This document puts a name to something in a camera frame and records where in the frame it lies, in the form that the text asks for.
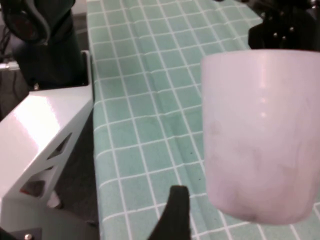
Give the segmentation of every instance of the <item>table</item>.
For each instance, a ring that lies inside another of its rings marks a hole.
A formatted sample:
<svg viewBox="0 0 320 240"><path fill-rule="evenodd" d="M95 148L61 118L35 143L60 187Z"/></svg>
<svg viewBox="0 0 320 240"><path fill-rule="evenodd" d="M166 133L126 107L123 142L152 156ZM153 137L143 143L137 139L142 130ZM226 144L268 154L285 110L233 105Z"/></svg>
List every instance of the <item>table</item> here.
<svg viewBox="0 0 320 240"><path fill-rule="evenodd" d="M201 59L248 49L261 19L233 0L87 6L101 239L147 239L172 185L189 188L192 239L320 239L318 206L302 223L260 226L222 214L206 194Z"/></svg>

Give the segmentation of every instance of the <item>black mount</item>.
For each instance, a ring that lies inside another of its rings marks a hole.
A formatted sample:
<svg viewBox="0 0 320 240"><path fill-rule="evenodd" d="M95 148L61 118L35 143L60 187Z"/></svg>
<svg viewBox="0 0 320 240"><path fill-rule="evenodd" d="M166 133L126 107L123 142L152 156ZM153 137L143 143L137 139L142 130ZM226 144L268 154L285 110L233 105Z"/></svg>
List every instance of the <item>black mount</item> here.
<svg viewBox="0 0 320 240"><path fill-rule="evenodd" d="M86 65L76 38L75 0L0 0L13 57L30 90L86 84Z"/></svg>
<svg viewBox="0 0 320 240"><path fill-rule="evenodd" d="M257 0L249 7L263 22L248 34L251 49L320 51L319 0Z"/></svg>

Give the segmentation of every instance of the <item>green grid tablecloth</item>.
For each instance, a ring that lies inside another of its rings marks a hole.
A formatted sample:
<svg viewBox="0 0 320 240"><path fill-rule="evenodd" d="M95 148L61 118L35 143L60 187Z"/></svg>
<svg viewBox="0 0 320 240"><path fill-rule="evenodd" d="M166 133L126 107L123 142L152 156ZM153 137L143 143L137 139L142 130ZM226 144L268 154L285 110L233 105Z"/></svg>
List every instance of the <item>green grid tablecloth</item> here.
<svg viewBox="0 0 320 240"><path fill-rule="evenodd" d="M186 185L193 239L320 240L317 207L295 226L260 226L223 215L206 194L200 62L248 49L248 30L261 19L233 0L87 6L101 239L147 239L170 186Z"/></svg>

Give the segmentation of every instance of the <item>white cup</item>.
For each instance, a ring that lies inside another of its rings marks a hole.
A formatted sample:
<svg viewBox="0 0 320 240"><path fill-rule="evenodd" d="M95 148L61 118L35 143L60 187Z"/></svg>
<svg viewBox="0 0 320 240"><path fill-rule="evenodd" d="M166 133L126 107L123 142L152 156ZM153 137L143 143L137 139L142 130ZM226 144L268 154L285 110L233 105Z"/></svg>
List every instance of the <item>white cup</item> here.
<svg viewBox="0 0 320 240"><path fill-rule="evenodd" d="M208 56L202 95L211 203L262 224L306 218L320 182L320 53Z"/></svg>

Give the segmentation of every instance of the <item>metal frame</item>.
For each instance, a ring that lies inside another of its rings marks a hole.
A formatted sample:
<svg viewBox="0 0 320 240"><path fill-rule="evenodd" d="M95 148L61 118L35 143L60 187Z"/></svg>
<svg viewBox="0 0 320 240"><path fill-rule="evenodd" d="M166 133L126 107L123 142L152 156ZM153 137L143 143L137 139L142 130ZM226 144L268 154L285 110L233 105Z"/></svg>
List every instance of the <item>metal frame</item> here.
<svg viewBox="0 0 320 240"><path fill-rule="evenodd" d="M47 206L93 108L85 54L89 85L30 92L0 123L0 226L7 232L41 228L45 240L98 239L97 229ZM26 193L30 181L43 181L39 197Z"/></svg>

